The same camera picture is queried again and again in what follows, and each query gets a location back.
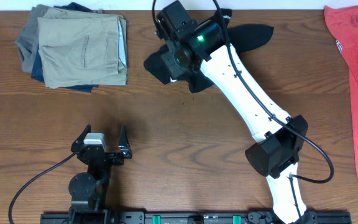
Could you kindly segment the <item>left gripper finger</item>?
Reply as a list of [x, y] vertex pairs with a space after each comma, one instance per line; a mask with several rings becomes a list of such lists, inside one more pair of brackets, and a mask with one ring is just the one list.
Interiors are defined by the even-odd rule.
[[91, 132], [91, 125], [88, 124], [85, 129], [83, 130], [83, 132], [74, 140], [74, 142], [72, 143], [72, 146], [80, 146], [83, 144], [83, 141], [86, 137], [86, 135], [88, 133]]
[[132, 158], [132, 149], [127, 138], [126, 126], [122, 126], [121, 128], [118, 148], [120, 149], [121, 155], [124, 159]]

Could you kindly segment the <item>black t-shirt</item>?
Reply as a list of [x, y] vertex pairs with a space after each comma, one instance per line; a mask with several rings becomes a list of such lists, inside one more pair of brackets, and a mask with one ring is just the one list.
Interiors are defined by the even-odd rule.
[[[231, 16], [232, 10], [230, 9], [217, 10], [212, 17], [200, 24], [198, 23], [198, 27], [184, 39], [174, 41], [163, 39], [165, 45], [161, 46], [157, 52], [152, 53], [144, 61], [145, 69], [164, 85], [174, 81], [170, 78], [168, 68], [161, 58], [161, 54], [168, 50], [166, 42], [174, 42], [178, 45], [189, 42], [204, 43], [204, 50], [200, 55], [202, 62], [203, 60], [208, 61], [211, 53], [225, 45], [225, 31], [227, 31], [230, 43], [238, 53], [259, 48], [271, 39], [273, 27], [264, 24], [243, 24], [228, 28], [227, 25], [231, 20]], [[201, 70], [186, 73], [177, 80], [188, 82], [189, 90], [192, 93], [201, 92], [214, 85], [209, 78], [201, 73]]]

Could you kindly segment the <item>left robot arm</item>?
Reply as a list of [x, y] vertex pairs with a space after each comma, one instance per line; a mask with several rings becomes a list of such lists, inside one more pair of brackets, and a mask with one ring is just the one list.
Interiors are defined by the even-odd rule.
[[88, 166], [75, 175], [68, 186], [71, 195], [69, 223], [119, 223], [119, 214], [105, 206], [112, 166], [122, 166], [132, 158], [127, 128], [121, 128], [118, 152], [108, 152], [103, 133], [93, 133], [87, 125], [72, 143], [71, 152]]

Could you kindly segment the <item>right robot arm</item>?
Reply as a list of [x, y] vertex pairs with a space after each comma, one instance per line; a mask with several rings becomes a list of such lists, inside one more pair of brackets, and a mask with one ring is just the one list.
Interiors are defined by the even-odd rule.
[[245, 68], [239, 53], [265, 45], [273, 27], [245, 24], [227, 28], [214, 20], [161, 25], [165, 45], [157, 54], [163, 82], [186, 80], [192, 92], [215, 84], [248, 127], [255, 143], [245, 151], [249, 164], [267, 179], [273, 219], [281, 223], [315, 223], [298, 185], [299, 151], [308, 123], [291, 117], [264, 92]]

